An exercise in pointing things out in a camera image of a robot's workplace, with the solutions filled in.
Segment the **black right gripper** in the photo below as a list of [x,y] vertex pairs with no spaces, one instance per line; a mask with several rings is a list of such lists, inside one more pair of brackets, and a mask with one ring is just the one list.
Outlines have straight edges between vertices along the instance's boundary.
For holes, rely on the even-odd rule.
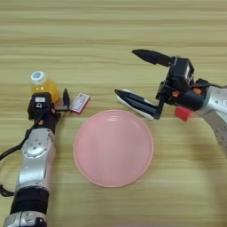
[[172,106],[183,106],[192,111],[201,109],[207,91],[194,87],[194,68],[189,59],[174,58],[157,51],[133,50],[133,54],[142,60],[170,67],[166,79],[160,83],[156,98],[160,100],[154,105],[147,99],[130,90],[115,90],[117,100],[148,120],[159,120],[163,101]]

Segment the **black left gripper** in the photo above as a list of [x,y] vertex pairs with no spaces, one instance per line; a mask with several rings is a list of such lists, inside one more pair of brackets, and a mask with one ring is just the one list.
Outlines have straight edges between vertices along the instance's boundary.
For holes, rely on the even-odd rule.
[[62,106],[55,107],[52,103],[38,103],[31,101],[27,112],[28,119],[35,123],[35,129],[46,128],[55,133],[62,112],[67,112],[70,97],[67,89],[63,91]]

